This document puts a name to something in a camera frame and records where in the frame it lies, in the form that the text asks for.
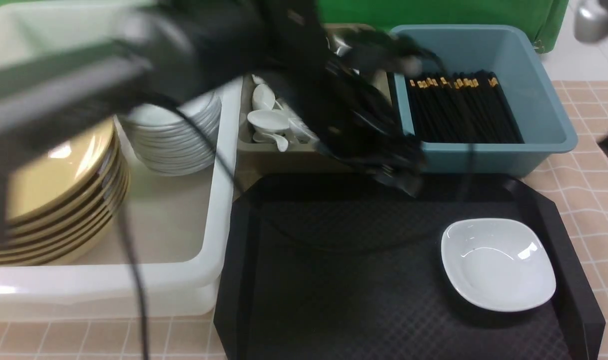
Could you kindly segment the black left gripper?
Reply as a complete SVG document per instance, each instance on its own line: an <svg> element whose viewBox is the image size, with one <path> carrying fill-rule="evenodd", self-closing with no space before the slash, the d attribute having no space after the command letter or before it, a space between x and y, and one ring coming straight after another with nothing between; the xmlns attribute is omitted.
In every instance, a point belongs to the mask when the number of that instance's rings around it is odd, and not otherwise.
<svg viewBox="0 0 608 360"><path fill-rule="evenodd" d="M320 88L304 106L304 123L318 139L318 150L348 166L375 171L374 179L415 198L426 166L422 142L405 134L397 113L373 84L377 72L417 75L417 55L358 58L352 50L331 55Z"/></svg>

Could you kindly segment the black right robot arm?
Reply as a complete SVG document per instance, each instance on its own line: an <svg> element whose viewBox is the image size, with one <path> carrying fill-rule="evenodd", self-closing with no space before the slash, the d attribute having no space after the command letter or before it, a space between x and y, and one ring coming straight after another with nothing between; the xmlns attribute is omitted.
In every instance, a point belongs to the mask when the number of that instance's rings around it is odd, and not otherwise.
<svg viewBox="0 0 608 360"><path fill-rule="evenodd" d="M576 9L575 38L585 44L608 38L608 0L581 0Z"/></svg>

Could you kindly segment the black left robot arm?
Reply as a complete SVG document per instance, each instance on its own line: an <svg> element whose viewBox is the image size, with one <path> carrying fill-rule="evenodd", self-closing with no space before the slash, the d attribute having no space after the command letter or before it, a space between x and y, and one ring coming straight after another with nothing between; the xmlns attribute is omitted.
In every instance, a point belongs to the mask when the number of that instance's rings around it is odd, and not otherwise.
<svg viewBox="0 0 608 360"><path fill-rule="evenodd" d="M409 39L359 30L339 57L315 0L162 0L129 9L117 30L0 68L0 242L16 170L108 116L142 104L175 110L248 74L286 100L324 155L413 193L422 146L363 77L418 56Z"/></svg>

